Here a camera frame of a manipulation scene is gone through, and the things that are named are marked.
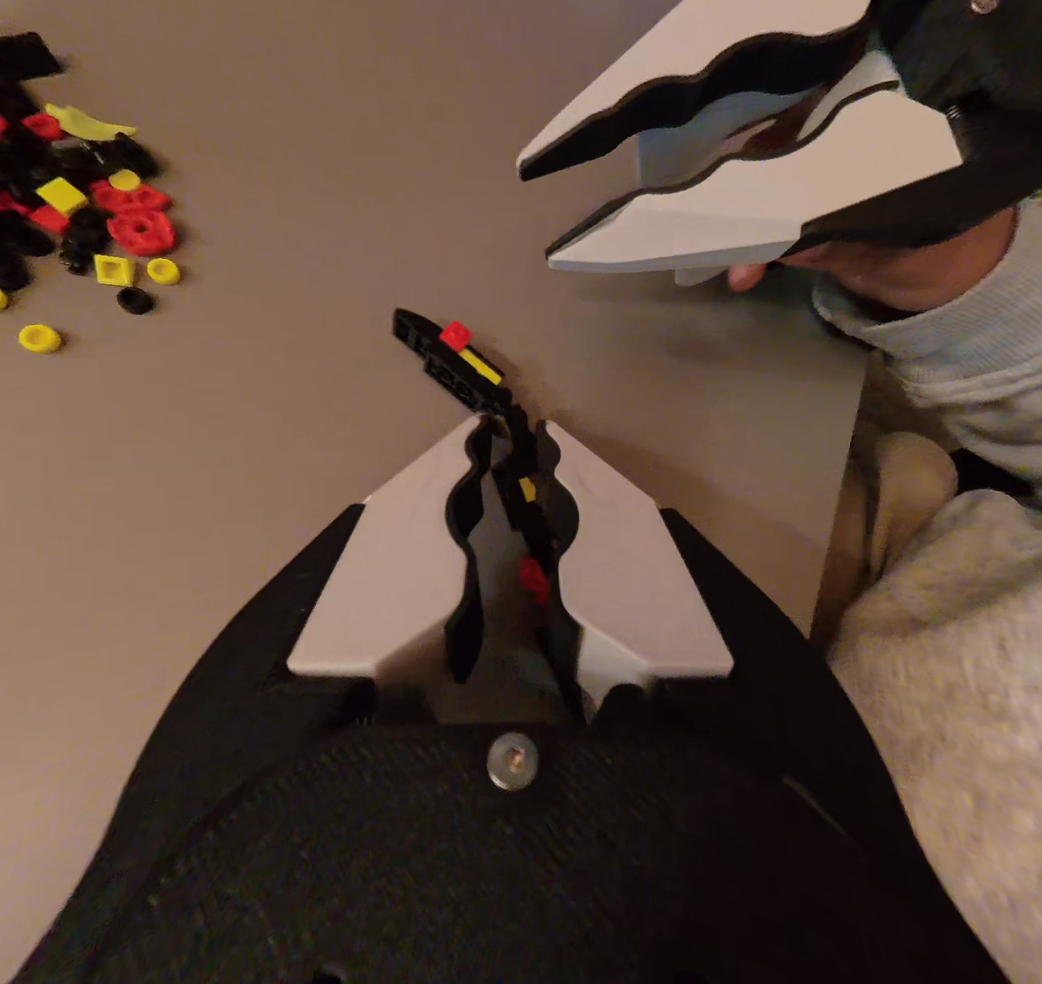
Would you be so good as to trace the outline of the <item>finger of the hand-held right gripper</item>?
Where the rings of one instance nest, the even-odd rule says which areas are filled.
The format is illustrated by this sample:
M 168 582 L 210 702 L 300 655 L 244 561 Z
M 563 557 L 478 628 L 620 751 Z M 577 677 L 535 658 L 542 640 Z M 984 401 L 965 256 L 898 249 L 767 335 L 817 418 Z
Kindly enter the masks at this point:
M 646 191 L 550 248 L 553 270 L 637 274 L 780 259 L 810 221 L 953 170 L 944 114 L 895 89 L 821 99 L 773 158 L 726 157 L 701 180 Z
M 684 0 L 522 150 L 532 181 L 599 159 L 641 131 L 679 128 L 733 95 L 818 87 L 887 0 Z

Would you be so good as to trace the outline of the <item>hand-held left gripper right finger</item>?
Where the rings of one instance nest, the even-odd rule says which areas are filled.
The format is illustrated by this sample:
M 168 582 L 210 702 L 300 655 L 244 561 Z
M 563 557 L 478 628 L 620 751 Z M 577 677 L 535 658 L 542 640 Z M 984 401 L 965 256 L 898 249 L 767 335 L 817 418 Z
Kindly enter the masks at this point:
M 656 502 L 556 422 L 538 428 L 550 667 L 593 719 L 618 687 L 728 678 L 734 658 Z

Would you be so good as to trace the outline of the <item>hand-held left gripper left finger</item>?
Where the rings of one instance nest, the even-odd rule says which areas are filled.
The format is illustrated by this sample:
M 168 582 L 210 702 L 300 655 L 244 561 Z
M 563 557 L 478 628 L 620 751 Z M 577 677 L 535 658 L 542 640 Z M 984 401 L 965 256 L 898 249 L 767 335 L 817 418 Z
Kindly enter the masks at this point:
M 493 421 L 473 415 L 359 505 L 287 660 L 306 682 L 371 687 L 381 720 L 442 722 L 474 672 L 486 611 L 471 536 L 483 517 Z

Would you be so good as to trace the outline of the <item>black lego car assembly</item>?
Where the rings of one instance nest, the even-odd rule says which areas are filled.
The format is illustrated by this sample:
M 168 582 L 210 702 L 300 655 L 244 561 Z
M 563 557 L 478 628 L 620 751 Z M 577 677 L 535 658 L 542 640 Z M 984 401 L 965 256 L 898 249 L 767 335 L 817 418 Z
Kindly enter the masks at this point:
M 458 403 L 493 420 L 494 432 L 507 442 L 505 456 L 492 466 L 493 481 L 510 527 L 524 540 L 528 554 L 520 567 L 522 585 L 543 610 L 537 629 L 541 651 L 550 668 L 563 675 L 564 664 L 554 650 L 550 623 L 552 567 L 562 539 L 546 516 L 549 495 L 538 446 L 537 427 L 524 407 L 514 399 L 503 371 L 472 346 L 467 326 L 451 322 L 439 326 L 408 309 L 393 312 L 392 333 L 423 363 L 426 376 L 438 383 Z

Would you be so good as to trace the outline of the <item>pile of lego pieces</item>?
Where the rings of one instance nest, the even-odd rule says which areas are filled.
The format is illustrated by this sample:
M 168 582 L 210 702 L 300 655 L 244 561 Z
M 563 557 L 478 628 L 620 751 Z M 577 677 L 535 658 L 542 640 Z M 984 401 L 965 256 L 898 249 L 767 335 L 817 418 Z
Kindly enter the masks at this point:
M 153 287 L 182 279 L 163 164 L 137 129 L 71 105 L 39 103 L 28 84 L 66 67 L 42 36 L 1 38 L 1 304 L 33 285 L 34 260 L 115 291 L 126 314 L 156 306 Z

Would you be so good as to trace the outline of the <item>person's right hand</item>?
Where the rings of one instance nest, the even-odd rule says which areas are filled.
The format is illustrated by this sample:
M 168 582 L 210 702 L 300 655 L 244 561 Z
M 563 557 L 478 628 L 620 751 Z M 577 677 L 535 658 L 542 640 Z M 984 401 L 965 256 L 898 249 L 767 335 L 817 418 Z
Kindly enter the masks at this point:
M 1023 218 L 1040 203 L 1002 210 L 968 231 L 920 248 L 833 242 L 780 259 L 787 266 L 832 278 L 846 293 L 879 308 L 924 314 L 971 296 L 993 321 L 1002 306 L 979 289 L 1001 265 Z

